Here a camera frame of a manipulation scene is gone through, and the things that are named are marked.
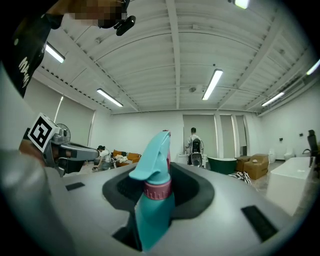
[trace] couch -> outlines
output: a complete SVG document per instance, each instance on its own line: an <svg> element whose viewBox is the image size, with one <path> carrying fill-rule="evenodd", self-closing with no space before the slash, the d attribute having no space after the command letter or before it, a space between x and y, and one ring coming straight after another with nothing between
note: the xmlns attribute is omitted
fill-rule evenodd
<svg viewBox="0 0 320 256"><path fill-rule="evenodd" d="M128 160L125 162L116 162L116 166L117 167L121 167L121 166L127 166L130 164L134 164L134 163L138 163L141 155L137 154L137 153L130 153L130 152L124 152L124 151L118 151L118 150L114 150L113 151L113 156L117 156L117 155L122 155L124 157L127 157Z"/></svg>

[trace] teal spray bottle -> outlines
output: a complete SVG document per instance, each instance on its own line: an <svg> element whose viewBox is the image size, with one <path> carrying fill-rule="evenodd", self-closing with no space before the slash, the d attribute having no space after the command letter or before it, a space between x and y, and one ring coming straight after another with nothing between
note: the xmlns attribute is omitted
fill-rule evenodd
<svg viewBox="0 0 320 256"><path fill-rule="evenodd" d="M149 251L169 228L175 197L169 174L170 132L158 133L146 147L132 179L145 181L143 194L135 209L139 238L144 252Z"/></svg>

